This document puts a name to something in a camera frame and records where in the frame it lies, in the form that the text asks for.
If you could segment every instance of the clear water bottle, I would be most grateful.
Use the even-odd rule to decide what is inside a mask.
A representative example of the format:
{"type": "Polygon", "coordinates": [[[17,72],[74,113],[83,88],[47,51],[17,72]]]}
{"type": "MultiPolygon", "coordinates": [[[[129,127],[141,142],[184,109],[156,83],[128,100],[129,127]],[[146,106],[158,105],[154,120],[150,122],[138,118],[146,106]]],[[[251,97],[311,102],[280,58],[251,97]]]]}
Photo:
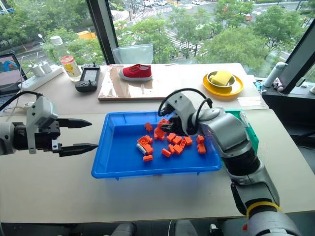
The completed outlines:
{"type": "Polygon", "coordinates": [[[56,51],[57,56],[67,72],[69,78],[73,82],[77,82],[81,77],[81,70],[75,62],[74,57],[70,54],[67,47],[64,45],[60,36],[53,36],[50,38],[56,51]]]}

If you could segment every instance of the blue plastic tray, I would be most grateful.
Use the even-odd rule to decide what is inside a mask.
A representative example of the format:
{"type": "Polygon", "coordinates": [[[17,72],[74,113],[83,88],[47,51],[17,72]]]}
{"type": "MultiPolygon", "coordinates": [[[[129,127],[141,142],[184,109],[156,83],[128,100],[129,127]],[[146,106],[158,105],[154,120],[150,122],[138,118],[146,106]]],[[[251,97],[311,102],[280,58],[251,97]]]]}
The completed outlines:
{"type": "Polygon", "coordinates": [[[121,112],[106,115],[99,146],[95,155],[92,176],[95,178],[116,178],[178,173],[217,171],[221,168],[218,152],[209,140],[205,140],[206,154],[197,152],[196,136],[181,155],[170,158],[161,154],[168,149],[169,142],[154,140],[153,161],[143,162],[144,156],[136,147],[137,140],[148,132],[144,124],[149,122],[155,128],[162,118],[157,112],[121,112]]]}

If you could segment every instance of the green container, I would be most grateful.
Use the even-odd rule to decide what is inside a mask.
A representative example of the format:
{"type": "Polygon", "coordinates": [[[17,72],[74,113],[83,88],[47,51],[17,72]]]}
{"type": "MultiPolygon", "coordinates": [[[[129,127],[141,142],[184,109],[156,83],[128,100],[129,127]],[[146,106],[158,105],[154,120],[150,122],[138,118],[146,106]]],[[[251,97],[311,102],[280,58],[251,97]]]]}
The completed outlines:
{"type": "Polygon", "coordinates": [[[245,130],[252,142],[252,148],[254,149],[255,155],[257,155],[259,140],[254,130],[252,129],[251,124],[247,121],[244,111],[243,110],[226,110],[226,112],[231,113],[232,115],[234,115],[236,118],[238,118],[240,121],[243,122],[245,126],[245,130]]]}

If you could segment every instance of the table surface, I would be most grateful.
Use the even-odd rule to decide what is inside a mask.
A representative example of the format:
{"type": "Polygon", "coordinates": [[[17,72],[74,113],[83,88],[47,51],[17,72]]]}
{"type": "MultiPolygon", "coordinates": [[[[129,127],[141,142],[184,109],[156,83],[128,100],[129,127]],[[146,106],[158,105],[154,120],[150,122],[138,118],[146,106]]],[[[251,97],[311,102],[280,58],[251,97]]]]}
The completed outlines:
{"type": "MultiPolygon", "coordinates": [[[[245,89],[240,97],[259,95],[240,64],[172,66],[183,76],[183,87],[201,89],[200,76],[208,70],[228,68],[244,80],[245,89]]],[[[65,75],[37,91],[55,102],[61,118],[82,118],[93,124],[81,129],[63,128],[60,142],[64,146],[83,142],[97,144],[108,112],[156,110],[159,105],[149,101],[99,102],[97,92],[78,93],[65,75]]],[[[22,96],[21,102],[34,100],[26,97],[29,98],[22,96]]],[[[213,98],[213,101],[215,106],[241,108],[236,99],[213,98]]],[[[279,192],[284,212],[315,210],[315,176],[275,113],[256,109],[246,110],[245,114],[259,138],[258,155],[279,192]]],[[[25,120],[25,116],[10,118],[10,121],[25,120]]],[[[1,156],[0,220],[78,223],[241,216],[224,168],[198,176],[95,179],[91,176],[95,152],[58,157],[42,151],[35,155],[17,151],[1,156]]]]}

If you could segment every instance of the laptop screen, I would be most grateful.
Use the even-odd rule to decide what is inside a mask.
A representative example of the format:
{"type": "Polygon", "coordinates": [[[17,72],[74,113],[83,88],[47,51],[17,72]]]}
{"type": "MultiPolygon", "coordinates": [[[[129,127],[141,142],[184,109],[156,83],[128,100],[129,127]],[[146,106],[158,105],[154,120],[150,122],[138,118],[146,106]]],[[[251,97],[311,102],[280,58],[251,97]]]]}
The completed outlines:
{"type": "Polygon", "coordinates": [[[0,94],[18,91],[17,85],[21,82],[20,77],[20,65],[14,56],[0,56],[0,94]]]}

